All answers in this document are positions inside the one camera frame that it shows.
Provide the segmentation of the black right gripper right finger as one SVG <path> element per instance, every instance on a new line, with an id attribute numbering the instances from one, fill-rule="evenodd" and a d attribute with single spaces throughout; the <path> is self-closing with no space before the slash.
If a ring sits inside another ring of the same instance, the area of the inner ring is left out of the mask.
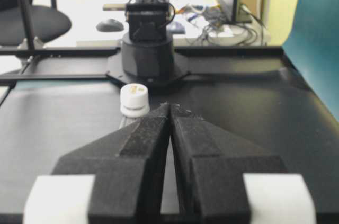
<path id="1" fill-rule="evenodd" d="M 177 104 L 171 122 L 184 207 L 203 223 L 316 223 L 303 176 L 278 154 Z"/>

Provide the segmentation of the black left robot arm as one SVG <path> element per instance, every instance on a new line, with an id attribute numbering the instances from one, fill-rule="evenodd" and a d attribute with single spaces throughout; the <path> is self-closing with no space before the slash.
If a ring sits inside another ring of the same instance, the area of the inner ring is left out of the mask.
<path id="1" fill-rule="evenodd" d="M 121 39 L 120 51 L 108 58 L 107 77 L 125 84 L 163 87 L 187 76 L 187 57 L 176 53 L 167 26 L 175 9 L 167 0 L 135 0 L 126 4 L 129 30 Z"/>

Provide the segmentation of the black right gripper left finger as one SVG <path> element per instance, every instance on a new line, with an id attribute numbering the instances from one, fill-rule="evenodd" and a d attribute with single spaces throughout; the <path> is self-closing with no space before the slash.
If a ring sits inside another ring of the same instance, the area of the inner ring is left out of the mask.
<path id="1" fill-rule="evenodd" d="M 61 156 L 38 176 L 24 223 L 137 223 L 160 213 L 170 137 L 165 103 L 121 129 Z"/>

